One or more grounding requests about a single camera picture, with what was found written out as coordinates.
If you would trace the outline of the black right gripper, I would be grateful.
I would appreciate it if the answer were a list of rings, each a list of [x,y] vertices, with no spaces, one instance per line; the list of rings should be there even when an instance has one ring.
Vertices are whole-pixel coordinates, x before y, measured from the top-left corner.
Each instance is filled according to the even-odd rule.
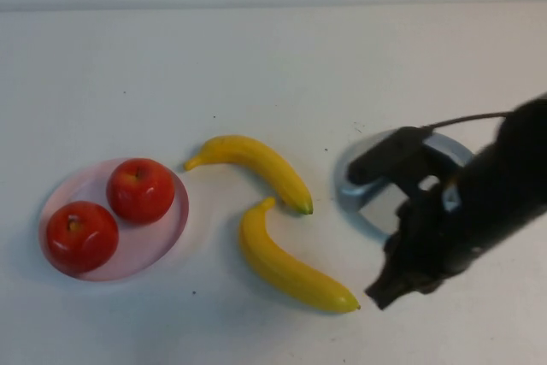
[[[470,185],[466,176],[408,200],[385,246],[384,273],[365,290],[381,310],[409,292],[435,292],[470,266]]]

